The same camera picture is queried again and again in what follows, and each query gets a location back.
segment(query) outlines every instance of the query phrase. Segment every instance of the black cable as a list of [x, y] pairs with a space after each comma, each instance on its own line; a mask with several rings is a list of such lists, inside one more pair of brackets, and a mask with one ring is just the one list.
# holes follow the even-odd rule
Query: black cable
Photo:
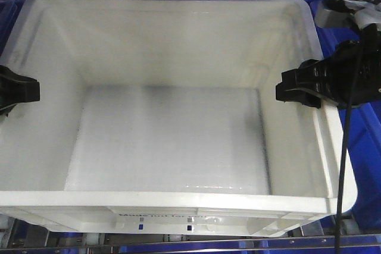
[[345, 174], [345, 161], [346, 161], [346, 150], [348, 148], [349, 131], [351, 129], [351, 115], [352, 115], [352, 101], [353, 92], [357, 84], [358, 73], [360, 72], [361, 59], [364, 53], [364, 39], [360, 35], [360, 44], [358, 47], [358, 53], [356, 56], [356, 63], [354, 68], [354, 75], [351, 82], [351, 88], [349, 90], [348, 103], [346, 106], [346, 114], [343, 128], [343, 141], [341, 146], [341, 160], [340, 160], [340, 172], [339, 172], [339, 187], [338, 187], [338, 204], [336, 210], [336, 225], [335, 225], [335, 253], [340, 254], [340, 240], [341, 232], [340, 225], [342, 219], [342, 206], [343, 206], [343, 193], [344, 193], [344, 174]]

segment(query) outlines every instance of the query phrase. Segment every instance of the black clamp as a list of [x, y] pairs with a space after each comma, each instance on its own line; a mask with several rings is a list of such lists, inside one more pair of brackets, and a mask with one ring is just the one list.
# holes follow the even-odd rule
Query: black clamp
[[39, 100], [40, 84], [37, 80], [20, 76], [0, 65], [0, 115], [8, 115], [19, 103]]
[[[353, 107], [381, 99], [381, 32], [371, 24], [363, 29], [360, 41], [364, 51], [352, 96]], [[316, 108], [323, 99], [338, 108], [346, 108], [360, 41], [342, 42], [331, 57], [321, 61], [310, 59], [299, 68], [282, 73], [282, 82], [276, 86], [276, 99]]]

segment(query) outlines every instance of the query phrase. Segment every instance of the white plastic surface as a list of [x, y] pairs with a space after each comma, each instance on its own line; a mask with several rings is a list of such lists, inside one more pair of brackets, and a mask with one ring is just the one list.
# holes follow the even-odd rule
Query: white plastic surface
[[65, 189], [267, 195], [259, 113], [255, 89], [95, 86]]
[[[0, 126], [0, 212], [240, 236], [332, 214], [337, 110], [274, 94], [320, 54], [301, 0], [27, 0], [0, 64], [38, 79], [41, 101]], [[356, 195], [348, 161], [345, 209]]]

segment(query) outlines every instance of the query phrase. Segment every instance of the white plastic bin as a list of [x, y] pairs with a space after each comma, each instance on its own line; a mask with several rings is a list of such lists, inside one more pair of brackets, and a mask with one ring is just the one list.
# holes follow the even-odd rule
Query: white plastic bin
[[[27, 0], [1, 58], [0, 212], [52, 231], [279, 236], [335, 212], [335, 107], [275, 100], [320, 58], [302, 0]], [[344, 210], [357, 191], [348, 160]]]

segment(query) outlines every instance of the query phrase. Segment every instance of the bin floor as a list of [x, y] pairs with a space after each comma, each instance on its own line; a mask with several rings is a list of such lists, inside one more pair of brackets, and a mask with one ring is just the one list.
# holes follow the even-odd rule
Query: bin floor
[[66, 190], [270, 193], [258, 92], [88, 90]]

